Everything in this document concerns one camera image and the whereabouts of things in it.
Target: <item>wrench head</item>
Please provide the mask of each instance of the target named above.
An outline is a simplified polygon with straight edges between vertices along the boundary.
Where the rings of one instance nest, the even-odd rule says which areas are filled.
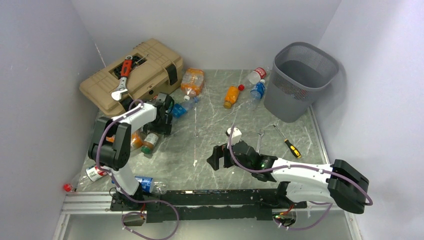
[[[128,93],[128,89],[124,89],[124,90],[116,90],[114,92],[112,92],[111,96],[113,98],[113,100],[115,101],[120,101],[122,99],[122,95]]]

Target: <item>wrench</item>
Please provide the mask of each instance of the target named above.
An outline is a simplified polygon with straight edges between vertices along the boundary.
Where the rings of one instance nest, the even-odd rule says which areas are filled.
[[[265,131],[263,129],[259,129],[257,134],[259,135],[259,137],[257,139],[256,152],[259,153],[259,150],[261,149],[262,137],[264,136]]]
[[[130,76],[131,65],[133,64],[133,56],[129,55],[125,57],[122,64],[122,70],[120,71],[119,85],[114,92],[112,92],[112,98],[115,101],[120,101],[122,95],[128,93],[127,79]]]

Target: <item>red label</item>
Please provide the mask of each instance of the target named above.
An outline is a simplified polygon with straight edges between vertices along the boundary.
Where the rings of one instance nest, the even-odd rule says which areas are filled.
[[[105,171],[100,170],[97,166],[94,166],[95,170],[97,171],[97,174],[99,174],[100,176],[104,176],[106,175]]]
[[[267,76],[267,72],[262,67],[258,67],[254,71],[257,72],[257,74],[259,74],[260,79],[264,79],[265,76]]]

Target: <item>red bottle cap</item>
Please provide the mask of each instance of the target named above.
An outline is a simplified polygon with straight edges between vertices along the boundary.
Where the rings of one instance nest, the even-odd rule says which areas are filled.
[[[65,184],[63,185],[63,189],[67,192],[71,192],[72,191],[72,185],[71,184]]]

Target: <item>perforated basket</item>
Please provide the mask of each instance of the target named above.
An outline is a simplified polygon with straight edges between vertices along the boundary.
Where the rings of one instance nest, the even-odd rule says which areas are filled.
[[[275,56],[264,105],[282,121],[294,122],[338,72],[337,61],[321,49],[292,43]]]

